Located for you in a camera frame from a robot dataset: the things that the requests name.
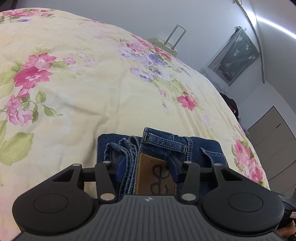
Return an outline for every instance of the hanging cord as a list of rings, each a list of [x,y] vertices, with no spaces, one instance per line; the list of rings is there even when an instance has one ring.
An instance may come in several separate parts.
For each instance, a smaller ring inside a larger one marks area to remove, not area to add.
[[[265,75],[264,75],[264,68],[263,68],[263,56],[262,56],[262,49],[261,49],[261,44],[260,44],[260,41],[259,41],[258,35],[257,35],[257,33],[256,33],[256,30],[255,30],[255,28],[254,28],[254,26],[253,26],[253,24],[252,24],[252,22],[251,22],[249,16],[247,15],[245,9],[244,9],[243,6],[242,6],[242,0],[235,0],[235,2],[237,3],[237,5],[239,5],[239,7],[241,8],[241,10],[242,10],[242,11],[244,12],[244,14],[246,15],[246,17],[247,17],[247,19],[248,19],[248,21],[249,21],[249,23],[250,23],[250,25],[251,25],[251,27],[252,27],[252,29],[253,29],[253,32],[254,32],[254,34],[255,34],[255,36],[256,36],[256,40],[257,40],[257,43],[258,43],[258,46],[259,46],[260,58],[261,58],[262,81],[263,81],[263,84],[265,84]]]

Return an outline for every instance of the human hand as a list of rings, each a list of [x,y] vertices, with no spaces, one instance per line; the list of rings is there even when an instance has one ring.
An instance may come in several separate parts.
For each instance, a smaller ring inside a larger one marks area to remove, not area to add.
[[[293,235],[294,233],[296,233],[296,226],[295,226],[295,222],[292,221],[291,224],[289,224],[286,227],[280,228],[276,230],[276,233],[280,236],[282,236],[283,238],[288,238],[289,236]]]

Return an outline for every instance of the floral bedsheet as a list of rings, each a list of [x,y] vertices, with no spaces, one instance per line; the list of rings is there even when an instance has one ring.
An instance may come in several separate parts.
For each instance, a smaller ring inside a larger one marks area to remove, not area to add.
[[[268,188],[220,94],[165,51],[53,9],[2,12],[0,33],[1,241],[19,233],[14,200],[73,163],[93,167],[103,133],[142,136],[149,126],[214,139],[230,168]]]

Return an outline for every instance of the brown leather label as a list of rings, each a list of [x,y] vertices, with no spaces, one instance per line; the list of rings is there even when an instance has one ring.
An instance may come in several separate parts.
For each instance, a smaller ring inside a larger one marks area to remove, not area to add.
[[[175,195],[176,183],[165,168],[166,161],[140,153],[136,180],[137,195]]]

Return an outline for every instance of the jeans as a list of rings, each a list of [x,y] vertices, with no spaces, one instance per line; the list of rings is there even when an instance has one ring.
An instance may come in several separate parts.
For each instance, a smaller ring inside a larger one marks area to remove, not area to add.
[[[196,162],[201,167],[210,168],[214,163],[228,166],[217,141],[199,137],[180,137],[148,127],[144,129],[142,138],[118,134],[102,134],[99,136],[97,162],[111,160],[111,150],[116,150],[126,156],[124,176],[120,186],[116,187],[119,198],[123,194],[134,194],[140,153],[164,161],[167,160],[169,155],[174,155],[180,162]],[[182,183],[177,184],[177,195],[182,187]],[[210,190],[209,183],[200,183],[200,197],[205,196]]]

